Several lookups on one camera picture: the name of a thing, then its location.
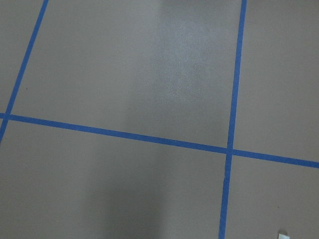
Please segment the purple highlighter pen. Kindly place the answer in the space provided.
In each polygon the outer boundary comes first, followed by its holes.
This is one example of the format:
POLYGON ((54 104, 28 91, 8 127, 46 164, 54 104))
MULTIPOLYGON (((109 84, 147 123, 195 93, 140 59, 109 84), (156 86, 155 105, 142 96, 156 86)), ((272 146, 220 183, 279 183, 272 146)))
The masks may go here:
POLYGON ((286 234, 278 233, 278 239, 290 239, 290 237, 286 234))

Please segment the blue tape line lengthwise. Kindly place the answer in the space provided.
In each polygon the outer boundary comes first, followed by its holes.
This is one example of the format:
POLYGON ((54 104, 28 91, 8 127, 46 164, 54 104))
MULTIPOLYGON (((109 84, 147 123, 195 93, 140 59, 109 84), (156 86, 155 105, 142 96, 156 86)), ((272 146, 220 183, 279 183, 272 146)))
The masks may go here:
POLYGON ((247 7, 247 2, 245 0, 241 1, 237 43, 236 43, 236 55, 235 55, 235 65, 234 65, 234 76, 233 76, 233 86, 232 86, 232 98, 231 98, 231 108, 230 108, 230 117, 229 117, 227 147, 226 147, 226 154, 225 154, 224 179, 223 179, 219 231, 218 231, 219 239, 224 239, 226 236, 228 199, 229 199, 229 190, 230 190, 232 157, 233 157, 233 150, 234 150, 237 101, 238 101, 238 91, 239 91, 239 81, 240 81, 240 71, 241 71, 241 57, 242 57, 242 45, 243 45, 246 7, 247 7))

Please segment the blue tape line crosswise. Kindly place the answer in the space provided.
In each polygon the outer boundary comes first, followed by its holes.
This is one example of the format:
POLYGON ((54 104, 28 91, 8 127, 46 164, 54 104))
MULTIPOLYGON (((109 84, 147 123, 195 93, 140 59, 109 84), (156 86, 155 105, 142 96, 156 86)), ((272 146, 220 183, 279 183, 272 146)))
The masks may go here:
POLYGON ((136 134, 136 133, 97 128, 97 127, 90 127, 90 126, 71 124, 71 123, 65 123, 65 122, 59 122, 59 121, 53 121, 53 120, 46 120, 46 119, 43 120, 43 119, 30 118, 30 117, 24 117, 24 116, 18 116, 18 115, 6 116, 6 114, 4 113, 0 114, 0 118, 1 119, 7 118, 8 120, 11 120, 11 121, 24 122, 24 123, 30 123, 30 124, 36 124, 36 125, 42 125, 42 126, 48 126, 48 127, 55 127, 55 128, 61 128, 61 129, 67 129, 67 130, 74 130, 74 131, 87 132, 87 133, 93 133, 93 134, 99 134, 99 135, 144 141, 149 143, 157 143, 157 144, 183 147, 183 148, 189 148, 189 149, 195 149, 195 150, 201 150, 201 151, 208 151, 208 152, 220 153, 225 155, 228 153, 231 153, 233 156, 240 156, 240 157, 247 157, 252 159, 259 159, 259 160, 265 160, 265 161, 311 167, 316 169, 318 169, 319 167, 318 162, 310 161, 310 160, 250 152, 250 151, 239 150, 239 149, 230 150, 225 147, 180 141, 180 140, 174 140, 174 139, 167 139, 167 138, 148 136, 148 135, 142 135, 142 134, 136 134))

